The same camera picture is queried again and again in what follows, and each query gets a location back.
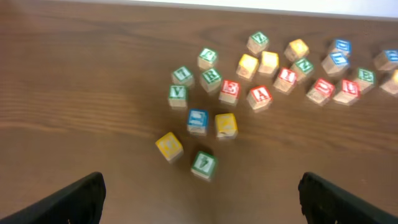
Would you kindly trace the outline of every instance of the yellow block face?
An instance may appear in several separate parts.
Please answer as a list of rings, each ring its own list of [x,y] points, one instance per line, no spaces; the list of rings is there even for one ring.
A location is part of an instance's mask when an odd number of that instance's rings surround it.
[[[216,124],[218,132],[237,131],[235,116],[232,113],[216,115]]]
[[[262,52],[261,63],[267,67],[278,67],[279,57],[277,53],[272,52]]]
[[[173,155],[176,155],[182,150],[181,143],[171,132],[161,137],[155,144],[167,160],[172,159]]]
[[[395,71],[394,71],[394,74],[392,75],[392,79],[393,79],[396,83],[398,83],[398,70],[395,70]]]
[[[254,72],[257,69],[259,60],[250,55],[244,54],[239,62],[239,65],[247,69],[249,72]]]
[[[308,51],[308,46],[302,39],[291,41],[290,46],[299,57],[304,56]]]

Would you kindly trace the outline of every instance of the wood grain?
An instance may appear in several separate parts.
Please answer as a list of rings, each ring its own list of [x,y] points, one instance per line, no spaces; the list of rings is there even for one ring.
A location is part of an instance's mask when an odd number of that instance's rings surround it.
[[[398,23],[60,1],[0,2],[0,217],[92,171],[108,188],[102,223],[306,223],[297,185],[305,171],[398,215],[398,101],[379,88],[351,107],[309,102],[335,37],[353,43],[352,68],[398,48]],[[313,80],[289,96],[272,80],[235,74],[247,37],[262,30],[280,54],[296,38],[310,47]],[[237,107],[198,82],[203,46],[217,69],[243,87]],[[167,103],[171,71],[195,74],[190,108],[235,114],[239,135],[219,142],[186,131],[187,111]],[[383,74],[377,74],[380,80]],[[264,84],[274,102],[254,114],[246,101]],[[173,131],[185,155],[173,165],[154,142]],[[190,173],[191,158],[213,151],[212,183]]]

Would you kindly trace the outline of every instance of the toy block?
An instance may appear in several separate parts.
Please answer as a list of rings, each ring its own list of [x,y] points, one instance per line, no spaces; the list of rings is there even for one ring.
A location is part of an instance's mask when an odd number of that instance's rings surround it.
[[[238,69],[236,73],[239,77],[251,80],[259,66],[259,60],[255,57],[252,57],[248,54],[244,54],[239,61]]]
[[[241,85],[237,82],[232,82],[231,80],[224,80],[223,86],[220,91],[219,100],[222,103],[227,103],[229,105],[236,105],[238,103],[238,95]]]
[[[257,86],[250,90],[248,102],[251,108],[257,112],[267,109],[272,103],[272,96],[265,85]]]
[[[366,93],[374,87],[374,84],[376,82],[376,75],[374,74],[374,72],[363,68],[358,68],[356,73],[357,77],[354,82],[358,83],[361,94]]]
[[[320,78],[307,93],[307,97],[314,103],[323,106],[330,100],[334,91],[335,86],[333,84]]]
[[[282,93],[289,94],[297,81],[297,74],[287,68],[282,68],[276,81],[274,82],[274,87],[281,91]]]
[[[310,49],[302,39],[291,41],[285,50],[285,56],[291,62],[306,57]]]
[[[297,82],[300,83],[313,73],[313,64],[306,58],[301,58],[290,69],[297,74]]]
[[[341,52],[348,58],[351,55],[351,42],[348,40],[336,39],[330,45],[329,52]]]
[[[174,109],[186,108],[188,101],[188,90],[183,85],[170,85],[169,105]]]
[[[333,52],[323,60],[322,67],[329,76],[337,76],[349,67],[349,61],[343,53]]]
[[[398,50],[383,50],[375,59],[374,66],[380,71],[389,71],[398,67]]]
[[[258,55],[269,46],[269,39],[262,32],[256,32],[248,40],[248,49],[252,54]]]
[[[340,103],[343,105],[352,105],[355,103],[361,94],[359,90],[359,85],[356,82],[352,82],[349,80],[342,80],[339,92],[333,97],[336,103]]]
[[[197,177],[211,181],[217,168],[217,163],[218,161],[214,156],[199,151],[193,161],[191,172]]]
[[[216,135],[218,139],[233,139],[238,135],[238,127],[234,114],[216,115]]]
[[[174,84],[185,85],[187,87],[191,87],[195,83],[193,73],[185,66],[174,71],[172,79]]]
[[[161,137],[155,144],[169,163],[176,161],[184,153],[181,143],[171,132]]]
[[[262,52],[259,73],[267,77],[273,77],[279,68],[279,57],[277,53]]]
[[[188,132],[206,136],[209,114],[205,110],[191,109],[188,115]]]
[[[204,48],[198,57],[198,66],[202,70],[213,68],[217,62],[218,54],[215,50]]]
[[[208,93],[212,93],[220,87],[222,77],[220,73],[214,68],[211,68],[202,73],[200,84]]]
[[[390,75],[386,82],[384,82],[380,88],[390,93],[393,96],[398,96],[398,70]]]

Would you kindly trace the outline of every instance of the blue block face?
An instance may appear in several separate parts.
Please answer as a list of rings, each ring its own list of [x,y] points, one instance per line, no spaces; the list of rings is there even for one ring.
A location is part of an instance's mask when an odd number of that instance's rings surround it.
[[[351,42],[348,40],[336,40],[336,48],[351,53]]]
[[[341,52],[334,52],[330,54],[331,59],[335,63],[335,65],[345,66],[349,65],[347,58]]]
[[[192,109],[188,115],[188,125],[205,128],[207,127],[208,113],[205,110]]]
[[[385,50],[388,61],[390,62],[398,62],[398,50]]]

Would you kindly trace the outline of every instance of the wooden block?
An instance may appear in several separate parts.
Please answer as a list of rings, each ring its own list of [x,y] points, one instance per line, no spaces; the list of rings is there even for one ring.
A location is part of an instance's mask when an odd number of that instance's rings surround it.
[[[274,87],[282,93],[289,94],[297,81],[297,74],[287,68],[282,68],[280,71]]]
[[[343,39],[335,39],[330,45],[329,52],[341,52],[348,58],[351,55],[351,42]]]
[[[211,68],[202,73],[200,84],[206,92],[213,93],[220,87],[222,80],[220,73],[216,69]]]
[[[374,87],[376,82],[376,75],[374,72],[364,68],[358,68],[356,74],[357,76],[354,82],[358,83],[362,95]]]
[[[206,136],[209,114],[205,110],[191,109],[188,115],[188,132]]]
[[[239,61],[238,69],[236,73],[239,77],[244,78],[246,80],[251,80],[259,66],[259,60],[255,57],[252,57],[248,54],[244,54]]]
[[[398,96],[398,70],[395,70],[395,72],[387,78],[380,88],[393,96]]]
[[[291,62],[306,57],[310,49],[302,39],[291,41],[285,50],[285,56]]]
[[[341,52],[330,53],[322,62],[322,67],[331,77],[341,75],[349,67],[349,61]]]
[[[204,48],[198,56],[198,66],[202,70],[213,68],[217,62],[218,54],[215,50]]]
[[[235,106],[238,103],[238,96],[241,85],[237,82],[232,82],[231,80],[224,80],[223,87],[220,91],[219,100],[222,103]]]
[[[188,90],[183,85],[170,85],[169,105],[174,109],[187,108]]]
[[[214,176],[217,163],[218,161],[214,156],[199,151],[193,161],[191,172],[197,177],[210,181]]]
[[[261,85],[250,90],[248,102],[255,112],[262,111],[272,103],[272,96],[266,86]]]
[[[306,58],[301,58],[290,69],[297,74],[297,82],[300,83],[312,75],[313,64]]]
[[[279,68],[279,57],[277,53],[262,52],[259,73],[267,77],[273,77]]]
[[[340,103],[343,105],[352,105],[360,97],[359,85],[356,82],[352,82],[349,80],[342,80],[339,92],[333,97],[336,103]]]
[[[258,55],[263,50],[266,50],[269,45],[269,39],[262,32],[256,32],[251,35],[248,40],[248,49],[252,54]]]
[[[312,86],[312,89],[307,93],[307,97],[314,103],[323,106],[330,100],[334,91],[335,86],[333,84],[323,78],[319,78],[314,86]]]
[[[195,83],[193,73],[185,66],[174,71],[172,79],[174,84],[185,85],[187,87],[191,87]]]
[[[375,59],[374,66],[380,71],[389,71],[398,67],[398,50],[383,50]]]
[[[216,135],[218,139],[233,139],[238,135],[238,126],[234,114],[216,115]]]
[[[181,143],[171,132],[161,137],[155,144],[169,163],[176,161],[184,153]]]

